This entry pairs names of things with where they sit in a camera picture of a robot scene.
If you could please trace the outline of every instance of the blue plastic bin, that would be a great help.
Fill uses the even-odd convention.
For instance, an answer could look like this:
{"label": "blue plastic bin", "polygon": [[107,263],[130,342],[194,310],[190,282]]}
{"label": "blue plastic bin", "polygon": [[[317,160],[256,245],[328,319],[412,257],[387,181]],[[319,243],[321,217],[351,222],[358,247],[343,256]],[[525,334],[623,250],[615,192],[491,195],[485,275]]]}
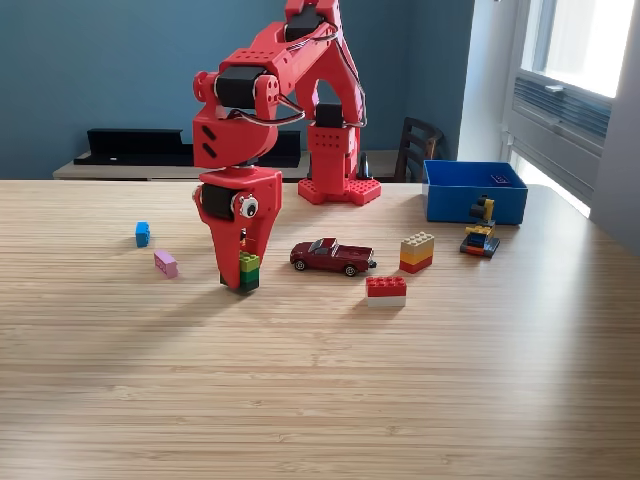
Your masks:
{"label": "blue plastic bin", "polygon": [[425,160],[422,193],[430,222],[469,223],[471,205],[482,195],[495,200],[497,224],[520,225],[527,204],[527,186],[503,162]]}

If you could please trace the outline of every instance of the pink lego brick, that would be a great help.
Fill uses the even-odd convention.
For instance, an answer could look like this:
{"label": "pink lego brick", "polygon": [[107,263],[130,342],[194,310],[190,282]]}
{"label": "pink lego brick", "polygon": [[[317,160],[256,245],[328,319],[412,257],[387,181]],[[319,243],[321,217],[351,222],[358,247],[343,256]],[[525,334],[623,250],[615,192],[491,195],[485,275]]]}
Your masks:
{"label": "pink lego brick", "polygon": [[178,262],[164,250],[156,250],[153,254],[158,267],[168,278],[178,276]]}

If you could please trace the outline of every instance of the wire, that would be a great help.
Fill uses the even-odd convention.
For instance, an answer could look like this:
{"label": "wire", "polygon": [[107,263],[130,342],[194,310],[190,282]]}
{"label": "wire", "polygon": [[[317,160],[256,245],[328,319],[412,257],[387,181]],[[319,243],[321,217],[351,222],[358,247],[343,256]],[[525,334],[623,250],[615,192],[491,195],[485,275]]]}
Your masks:
{"label": "wire", "polygon": [[295,115],[291,115],[290,117],[280,118],[277,120],[264,120],[255,115],[252,115],[250,113],[246,113],[246,112],[243,112],[242,110],[238,110],[237,108],[234,108],[229,112],[229,115],[227,116],[227,120],[243,118],[248,122],[255,123],[256,125],[262,125],[263,127],[279,127],[282,125],[289,125],[291,123],[295,123],[299,120],[302,120],[305,117],[304,109],[300,105],[293,103],[291,100],[289,100],[287,97],[285,97],[281,93],[278,94],[278,103],[286,105],[291,110],[297,113]]}

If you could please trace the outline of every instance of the chair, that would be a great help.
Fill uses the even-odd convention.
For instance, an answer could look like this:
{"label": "chair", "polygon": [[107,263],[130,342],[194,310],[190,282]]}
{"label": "chair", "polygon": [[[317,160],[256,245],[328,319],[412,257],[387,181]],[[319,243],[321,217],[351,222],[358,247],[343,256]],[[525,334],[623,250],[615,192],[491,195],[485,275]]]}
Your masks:
{"label": "chair", "polygon": [[433,125],[416,118],[405,118],[393,181],[406,183],[407,168],[411,183],[422,181],[423,161],[436,157],[438,144],[443,139],[442,132]]}

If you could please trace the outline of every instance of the robotic arm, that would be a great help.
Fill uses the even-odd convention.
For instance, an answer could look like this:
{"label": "robotic arm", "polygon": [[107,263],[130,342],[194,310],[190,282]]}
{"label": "robotic arm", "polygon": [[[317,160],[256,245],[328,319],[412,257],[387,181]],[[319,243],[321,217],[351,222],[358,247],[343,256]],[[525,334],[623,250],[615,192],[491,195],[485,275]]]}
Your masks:
{"label": "robotic arm", "polygon": [[[366,168],[356,172],[365,95],[342,33],[338,0],[288,0],[285,13],[286,23],[271,24],[251,47],[222,62],[219,72],[200,72],[194,80],[195,96],[205,103],[193,122],[195,166],[214,170],[201,175],[194,201],[231,288],[240,285],[240,250],[263,258],[281,207],[281,173],[247,163],[274,146],[279,126],[312,121],[311,178],[298,185],[311,203],[364,205],[381,191]],[[321,79],[341,105],[319,103]],[[294,90],[299,105],[287,98]],[[294,114],[276,119],[279,105]]]}

